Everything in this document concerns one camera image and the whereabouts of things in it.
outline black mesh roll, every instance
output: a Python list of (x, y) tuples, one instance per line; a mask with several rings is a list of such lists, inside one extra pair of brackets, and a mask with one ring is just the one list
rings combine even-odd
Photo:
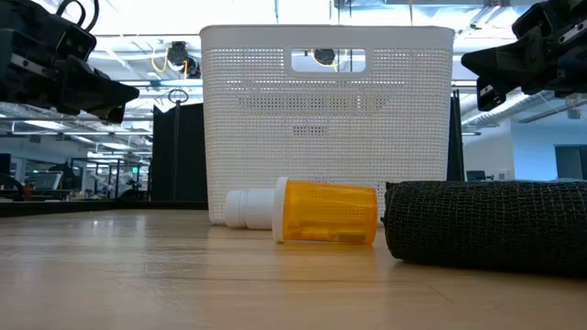
[(389, 183), (385, 204), (395, 258), (587, 274), (587, 182)]

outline wooden table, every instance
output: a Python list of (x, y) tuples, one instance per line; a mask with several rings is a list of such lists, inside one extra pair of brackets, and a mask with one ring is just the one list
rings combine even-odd
[(275, 244), (206, 212), (0, 219), (2, 329), (587, 329), (587, 282)]

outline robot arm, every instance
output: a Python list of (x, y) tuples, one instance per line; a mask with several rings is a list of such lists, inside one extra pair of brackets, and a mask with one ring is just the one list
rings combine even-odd
[(512, 25), (517, 41), (464, 54), (462, 65), (479, 75), (477, 103), (490, 111), (521, 87), (525, 94), (557, 97), (587, 92), (587, 0), (534, 4)]
[(94, 0), (94, 18), (83, 29), (83, 7), (77, 24), (61, 17), (71, 2), (77, 3), (65, 0), (52, 15), (30, 0), (0, 0), (0, 101), (54, 107), (74, 116), (84, 110), (119, 124), (138, 90), (88, 66), (99, 3)]

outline white plastic basket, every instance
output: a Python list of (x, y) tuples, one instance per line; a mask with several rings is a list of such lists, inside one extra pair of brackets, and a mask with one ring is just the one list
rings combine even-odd
[[(278, 177), (377, 188), (446, 180), (454, 32), (222, 26), (201, 32), (210, 220)], [(361, 72), (299, 72), (293, 49), (364, 50)]]

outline black partition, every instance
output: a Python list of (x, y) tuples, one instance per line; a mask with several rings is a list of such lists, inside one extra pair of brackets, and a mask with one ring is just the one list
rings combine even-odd
[(152, 201), (207, 204), (203, 105), (155, 107), (153, 115)]
[(10, 154), (0, 153), (0, 174), (10, 175)]
[(449, 165), (447, 167), (447, 181), (465, 181), (459, 91), (453, 92), (452, 97), (450, 97)]

